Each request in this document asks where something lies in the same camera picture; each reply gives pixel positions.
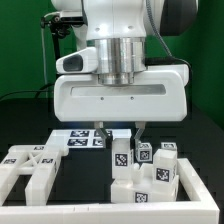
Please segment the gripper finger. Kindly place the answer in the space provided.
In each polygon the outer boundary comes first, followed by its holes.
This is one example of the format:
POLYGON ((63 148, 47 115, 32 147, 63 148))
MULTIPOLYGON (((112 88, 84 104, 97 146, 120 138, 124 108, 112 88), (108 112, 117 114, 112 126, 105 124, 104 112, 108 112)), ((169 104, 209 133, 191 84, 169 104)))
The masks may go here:
POLYGON ((145 130, 145 126, 146 126, 146 123, 144 121, 135 122, 135 128, 136 128, 136 133, 134 135, 135 146, 139 145, 139 141, 140 141, 141 135, 143 134, 145 130))
POLYGON ((102 121, 95 121, 94 128, 96 129, 96 132, 103 140, 103 146, 105 148, 109 148, 111 143, 111 136, 107 133, 106 129, 104 128, 104 123, 102 121))

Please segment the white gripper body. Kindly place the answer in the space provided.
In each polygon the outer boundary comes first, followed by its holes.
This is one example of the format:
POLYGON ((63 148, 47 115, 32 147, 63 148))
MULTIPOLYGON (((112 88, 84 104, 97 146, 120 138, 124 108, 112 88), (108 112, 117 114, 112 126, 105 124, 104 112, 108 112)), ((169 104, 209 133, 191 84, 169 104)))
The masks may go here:
POLYGON ((185 64, 150 66, 126 86, 101 85, 93 74, 63 75, 54 86, 54 111, 64 122, 181 121, 188 80, 185 64))

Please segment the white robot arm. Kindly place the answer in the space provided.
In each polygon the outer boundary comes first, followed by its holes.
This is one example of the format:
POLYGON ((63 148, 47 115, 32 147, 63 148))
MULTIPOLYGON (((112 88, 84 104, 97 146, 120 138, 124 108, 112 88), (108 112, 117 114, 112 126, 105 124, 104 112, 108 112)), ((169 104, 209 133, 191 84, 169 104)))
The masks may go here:
POLYGON ((51 0, 73 24, 77 51, 56 61, 54 111, 64 122, 181 121, 187 115, 190 69, 147 63, 145 39, 182 34, 196 19, 198 0, 51 0))

